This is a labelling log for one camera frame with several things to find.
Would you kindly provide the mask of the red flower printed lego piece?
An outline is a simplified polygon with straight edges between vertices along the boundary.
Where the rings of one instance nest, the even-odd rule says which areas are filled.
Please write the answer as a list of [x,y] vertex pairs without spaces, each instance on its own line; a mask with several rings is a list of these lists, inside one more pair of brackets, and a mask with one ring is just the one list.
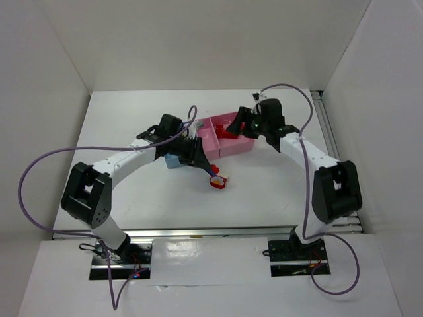
[[223,188],[226,187],[227,182],[224,182],[224,180],[223,180],[223,178],[221,176],[216,175],[216,176],[211,176],[210,177],[210,185],[213,188],[217,188],[217,189],[222,190]]

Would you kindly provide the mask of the small red square lego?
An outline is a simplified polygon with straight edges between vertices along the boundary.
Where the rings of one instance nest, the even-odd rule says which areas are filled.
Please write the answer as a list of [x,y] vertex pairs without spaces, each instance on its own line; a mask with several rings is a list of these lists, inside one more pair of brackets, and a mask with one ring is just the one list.
[[216,130],[216,135],[218,139],[238,139],[238,135],[228,132],[223,127]]

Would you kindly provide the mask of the red stepped lego brick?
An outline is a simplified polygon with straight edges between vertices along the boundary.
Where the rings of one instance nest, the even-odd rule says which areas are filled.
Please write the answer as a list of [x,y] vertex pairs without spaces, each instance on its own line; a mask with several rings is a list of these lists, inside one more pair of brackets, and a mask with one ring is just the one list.
[[219,167],[215,164],[211,165],[211,170],[214,174],[219,174],[219,171],[220,171]]

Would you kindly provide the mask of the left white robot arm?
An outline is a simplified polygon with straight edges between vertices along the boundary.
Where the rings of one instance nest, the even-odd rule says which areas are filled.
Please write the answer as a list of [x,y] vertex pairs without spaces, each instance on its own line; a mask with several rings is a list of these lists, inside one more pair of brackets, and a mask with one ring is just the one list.
[[111,216],[112,191],[124,178],[165,155],[174,155],[182,165],[215,176],[204,154],[202,139],[180,136],[182,127],[180,118],[164,114],[159,124],[140,133],[127,151],[94,164],[79,162],[71,169],[61,208],[102,238],[123,262],[130,263],[141,253]]

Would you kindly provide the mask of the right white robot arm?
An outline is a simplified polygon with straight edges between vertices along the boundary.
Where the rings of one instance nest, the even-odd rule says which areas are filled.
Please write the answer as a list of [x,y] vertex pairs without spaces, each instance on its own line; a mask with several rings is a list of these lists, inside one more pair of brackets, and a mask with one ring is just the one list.
[[279,100],[265,99],[254,108],[240,107],[227,131],[249,139],[263,136],[267,144],[304,169],[304,219],[291,230],[286,248],[293,256],[307,257],[337,219],[362,208],[356,165],[325,154],[306,140],[300,129],[287,124]]

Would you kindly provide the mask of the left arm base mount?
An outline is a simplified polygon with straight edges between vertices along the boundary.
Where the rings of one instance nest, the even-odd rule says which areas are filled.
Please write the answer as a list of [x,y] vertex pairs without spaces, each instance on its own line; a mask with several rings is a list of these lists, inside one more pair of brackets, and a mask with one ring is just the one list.
[[[89,280],[105,281],[108,279],[106,255],[99,242],[80,243],[79,249],[92,256]],[[131,244],[134,249],[126,259],[109,251],[112,280],[125,280],[134,274],[135,280],[147,280],[151,277],[152,240],[138,240]]]

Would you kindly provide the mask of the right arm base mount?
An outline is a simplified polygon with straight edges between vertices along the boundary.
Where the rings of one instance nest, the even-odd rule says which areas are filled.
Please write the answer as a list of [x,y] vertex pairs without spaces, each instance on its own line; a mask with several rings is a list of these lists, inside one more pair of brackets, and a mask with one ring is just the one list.
[[269,240],[262,255],[270,260],[272,277],[330,275],[330,266],[323,239],[310,244],[300,243],[294,231],[287,240]]

